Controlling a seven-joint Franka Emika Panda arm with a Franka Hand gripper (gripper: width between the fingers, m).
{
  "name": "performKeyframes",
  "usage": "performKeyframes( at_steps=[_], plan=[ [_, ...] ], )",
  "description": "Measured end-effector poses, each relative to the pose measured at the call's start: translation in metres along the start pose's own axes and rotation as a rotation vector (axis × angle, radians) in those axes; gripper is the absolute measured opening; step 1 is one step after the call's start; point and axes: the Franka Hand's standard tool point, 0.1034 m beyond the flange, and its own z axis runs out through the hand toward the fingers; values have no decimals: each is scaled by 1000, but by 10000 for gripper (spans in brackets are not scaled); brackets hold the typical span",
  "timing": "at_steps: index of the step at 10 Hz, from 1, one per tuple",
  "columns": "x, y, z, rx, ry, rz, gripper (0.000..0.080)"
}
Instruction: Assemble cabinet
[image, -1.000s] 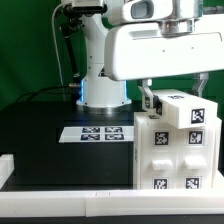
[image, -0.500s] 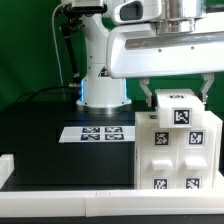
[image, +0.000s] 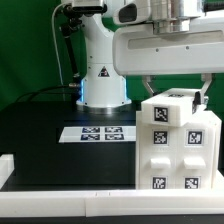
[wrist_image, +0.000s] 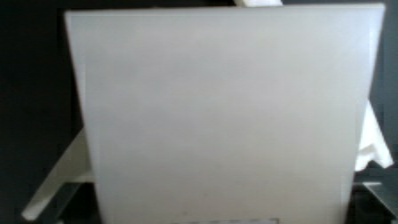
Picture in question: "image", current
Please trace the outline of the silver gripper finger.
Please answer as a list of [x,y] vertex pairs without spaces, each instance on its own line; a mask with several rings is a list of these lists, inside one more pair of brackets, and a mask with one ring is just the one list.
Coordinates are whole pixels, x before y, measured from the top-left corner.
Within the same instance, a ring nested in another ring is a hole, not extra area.
[[201,81],[203,82],[202,88],[199,89],[194,96],[193,103],[195,105],[206,105],[208,102],[208,97],[206,96],[207,91],[209,90],[210,85],[213,82],[213,73],[202,73]]
[[153,76],[143,76],[142,83],[151,97],[153,97],[157,94],[157,89],[154,86],[154,77]]

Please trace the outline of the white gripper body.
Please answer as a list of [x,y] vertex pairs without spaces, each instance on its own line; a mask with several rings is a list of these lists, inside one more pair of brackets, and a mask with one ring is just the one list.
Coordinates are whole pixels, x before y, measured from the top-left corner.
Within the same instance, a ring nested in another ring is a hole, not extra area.
[[224,18],[198,18],[183,33],[153,33],[152,24],[118,29],[113,64],[119,75],[224,72]]

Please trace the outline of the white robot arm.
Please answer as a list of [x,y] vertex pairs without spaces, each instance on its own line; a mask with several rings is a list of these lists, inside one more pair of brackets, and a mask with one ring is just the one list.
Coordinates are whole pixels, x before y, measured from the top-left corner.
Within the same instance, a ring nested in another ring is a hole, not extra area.
[[131,75],[224,72],[224,0],[61,0],[66,31],[84,32],[87,74],[79,107],[131,103]]

